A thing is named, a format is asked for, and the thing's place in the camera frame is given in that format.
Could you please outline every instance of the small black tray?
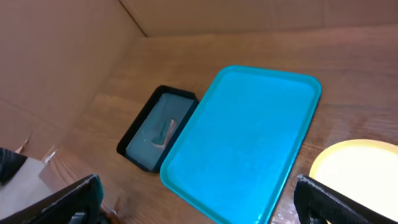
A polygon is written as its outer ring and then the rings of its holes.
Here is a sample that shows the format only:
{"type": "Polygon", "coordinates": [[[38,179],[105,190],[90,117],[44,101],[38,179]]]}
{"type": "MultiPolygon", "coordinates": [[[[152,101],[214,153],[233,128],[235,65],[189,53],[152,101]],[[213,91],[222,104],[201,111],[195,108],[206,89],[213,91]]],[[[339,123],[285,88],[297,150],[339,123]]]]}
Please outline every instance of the small black tray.
{"type": "Polygon", "coordinates": [[[169,153],[170,149],[174,145],[174,142],[177,140],[178,136],[182,132],[182,129],[185,127],[187,124],[188,120],[190,119],[191,115],[193,114],[194,110],[198,106],[199,101],[197,97],[195,96],[194,93],[185,91],[185,90],[179,90],[170,86],[165,86],[161,85],[156,88],[156,90],[153,92],[153,94],[150,96],[149,100],[147,103],[144,105],[140,113],[138,114],[137,118],[132,122],[130,128],[127,130],[127,132],[124,134],[122,139],[120,140],[118,146],[117,146],[117,152],[125,157],[126,159],[130,160],[132,163],[134,163],[136,166],[138,166],[140,169],[146,172],[152,172],[152,173],[158,173],[160,170],[160,166],[163,163],[163,160],[166,158],[167,154],[169,153]],[[146,120],[148,117],[148,114],[152,111],[153,107],[156,105],[156,103],[159,101],[160,97],[164,93],[171,93],[173,95],[178,95],[182,96],[184,98],[188,98],[193,100],[193,103],[191,107],[189,107],[187,113],[183,117],[182,121],[177,125],[176,130],[174,131],[172,137],[170,138],[170,141],[167,143],[165,149],[163,150],[162,154],[159,157],[159,160],[156,162],[155,166],[153,169],[148,169],[146,166],[142,165],[139,161],[126,156],[126,148],[143,124],[143,122],[146,120]]]}

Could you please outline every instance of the wood grain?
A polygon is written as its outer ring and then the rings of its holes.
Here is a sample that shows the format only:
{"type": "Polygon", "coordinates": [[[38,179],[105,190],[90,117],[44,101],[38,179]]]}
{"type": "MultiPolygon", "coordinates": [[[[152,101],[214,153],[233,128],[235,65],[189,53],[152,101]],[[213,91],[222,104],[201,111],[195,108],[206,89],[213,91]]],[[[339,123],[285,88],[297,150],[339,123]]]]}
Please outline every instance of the wood grain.
{"type": "Polygon", "coordinates": [[[218,71],[240,64],[317,77],[323,93],[281,204],[291,205],[297,174],[326,147],[347,139],[398,144],[398,26],[276,34],[141,39],[113,72],[41,178],[53,190],[86,174],[104,185],[103,206],[122,198],[131,223],[208,223],[207,217],[116,153],[116,145],[158,85],[201,98],[218,71]]]}

